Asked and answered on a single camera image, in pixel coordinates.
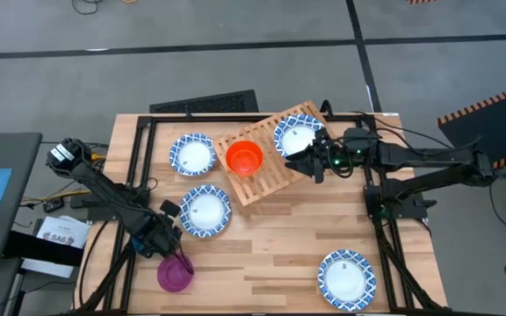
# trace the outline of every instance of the white label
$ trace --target white label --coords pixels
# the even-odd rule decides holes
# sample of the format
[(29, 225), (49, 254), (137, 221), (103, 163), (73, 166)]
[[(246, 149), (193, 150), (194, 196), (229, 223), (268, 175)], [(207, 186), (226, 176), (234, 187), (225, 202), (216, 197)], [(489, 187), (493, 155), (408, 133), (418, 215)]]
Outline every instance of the white label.
[(59, 160), (60, 162), (63, 162), (63, 160), (65, 159), (64, 156), (61, 155), (60, 152), (56, 150), (56, 148), (52, 148), (52, 150), (50, 150), (50, 153), (52, 153), (54, 157), (56, 157), (56, 159)]
[(58, 150), (60, 151), (60, 153), (62, 153), (63, 155), (65, 155), (66, 158), (68, 158), (71, 161), (74, 160), (74, 155), (72, 155), (64, 146), (62, 146), (61, 144), (58, 144), (58, 146), (56, 146), (56, 148), (58, 148)]

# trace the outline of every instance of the wooden dish rack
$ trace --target wooden dish rack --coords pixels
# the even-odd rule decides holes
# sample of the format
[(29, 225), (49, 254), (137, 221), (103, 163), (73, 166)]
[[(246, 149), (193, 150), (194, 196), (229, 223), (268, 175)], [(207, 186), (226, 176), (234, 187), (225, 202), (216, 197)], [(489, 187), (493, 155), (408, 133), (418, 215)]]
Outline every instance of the wooden dish rack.
[[(249, 205), (262, 197), (266, 197), (287, 185), (306, 176), (285, 167), (286, 159), (280, 156), (274, 147), (274, 130), (285, 117), (294, 114), (307, 114), (327, 124), (315, 104), (307, 101), (281, 113), (247, 126), (237, 133), (231, 133), (214, 141), (214, 151), (218, 155), (222, 167), (228, 173), (229, 181), (242, 205)], [(238, 176), (231, 171), (226, 163), (226, 152), (237, 141), (250, 140), (263, 150), (263, 164), (252, 176)]]

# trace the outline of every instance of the concrete floor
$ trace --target concrete floor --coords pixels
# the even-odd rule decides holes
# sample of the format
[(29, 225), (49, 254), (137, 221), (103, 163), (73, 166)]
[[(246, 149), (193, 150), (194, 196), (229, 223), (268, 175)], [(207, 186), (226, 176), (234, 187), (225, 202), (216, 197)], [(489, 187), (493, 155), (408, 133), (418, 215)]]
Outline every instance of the concrete floor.
[[(506, 34), (506, 1), (355, 5), (366, 39)], [(104, 0), (87, 17), (74, 13), (69, 1), (0, 0), (0, 53), (353, 38), (340, 0)], [(434, 137), (444, 138), (438, 116), (506, 90), (506, 41), (366, 49), (382, 110), (399, 112), (404, 126)], [(336, 111), (371, 110), (354, 46), (9, 59), (0, 60), (0, 132), (108, 142), (116, 113), (246, 89), (256, 91), (261, 111), (324, 98)], [(408, 140), (434, 146), (412, 135)], [(28, 196), (45, 196), (64, 183), (44, 167), (47, 150), (40, 150)], [(506, 180), (494, 193), (506, 218)], [(487, 190), (454, 186), (426, 197), (439, 202), (430, 210), (430, 226), (449, 306), (506, 314), (506, 227), (495, 218)], [(43, 217), (41, 209), (18, 213), (21, 223)], [(29, 275), (27, 287), (48, 279)], [(27, 295), (21, 315), (63, 312), (70, 303), (71, 287), (55, 286)]]

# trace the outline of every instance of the orange bowl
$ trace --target orange bowl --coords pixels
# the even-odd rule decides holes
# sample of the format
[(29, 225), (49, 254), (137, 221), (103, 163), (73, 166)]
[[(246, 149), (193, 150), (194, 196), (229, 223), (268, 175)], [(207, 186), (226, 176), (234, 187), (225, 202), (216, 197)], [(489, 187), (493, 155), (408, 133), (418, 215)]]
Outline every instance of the orange bowl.
[(263, 151), (253, 141), (240, 140), (226, 153), (228, 167), (240, 176), (255, 174), (263, 163)]

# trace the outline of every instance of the wooden tabletop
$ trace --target wooden tabletop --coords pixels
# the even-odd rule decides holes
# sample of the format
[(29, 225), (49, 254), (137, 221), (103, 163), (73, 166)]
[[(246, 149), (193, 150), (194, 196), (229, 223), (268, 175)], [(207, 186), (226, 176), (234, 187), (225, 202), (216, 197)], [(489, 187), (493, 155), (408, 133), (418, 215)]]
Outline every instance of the wooden tabletop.
[[(391, 125), (401, 125), (398, 116), (377, 115)], [(114, 182), (126, 181), (137, 118), (136, 114), (120, 114), (116, 118), (105, 165), (106, 175)], [(365, 312), (387, 312), (378, 245), (362, 194), (365, 178), (361, 169), (349, 179), (326, 172), (321, 184), (306, 178), (243, 207), (234, 197), (219, 163), (201, 177), (181, 176), (170, 166), (170, 147), (181, 135), (200, 132), (216, 139), (248, 124), (158, 125), (150, 166), (150, 176), (158, 180), (158, 185), (151, 191), (150, 208), (158, 210), (165, 198), (179, 203), (190, 189), (210, 183), (230, 196), (232, 218), (225, 230), (211, 239), (195, 238), (184, 231), (183, 248), (196, 274), (182, 292), (168, 293), (159, 286), (156, 271), (161, 256), (150, 259), (138, 256), (128, 312), (339, 312), (323, 298), (316, 282), (317, 267), (323, 257), (339, 248), (359, 252), (374, 268), (378, 282), (376, 296)], [(350, 126), (353, 124), (332, 122), (328, 128), (342, 134)], [(147, 135), (146, 131), (142, 137), (137, 170), (141, 170)], [(400, 143), (392, 134), (382, 135), (386, 142)], [(399, 179), (412, 176), (412, 169), (390, 174)], [(135, 183), (139, 183), (139, 173), (136, 179)], [(435, 301), (445, 305), (429, 233), (413, 219), (401, 219), (398, 223), (409, 270)], [(91, 228), (88, 245), (101, 225), (96, 223)], [(91, 254), (83, 282), (85, 300), (109, 269), (116, 228), (116, 223), (105, 228)], [(398, 305), (403, 305), (399, 276), (393, 266), (392, 271)], [(119, 306), (123, 278), (124, 270), (117, 279), (113, 307)], [(79, 306), (77, 294), (76, 306)]]

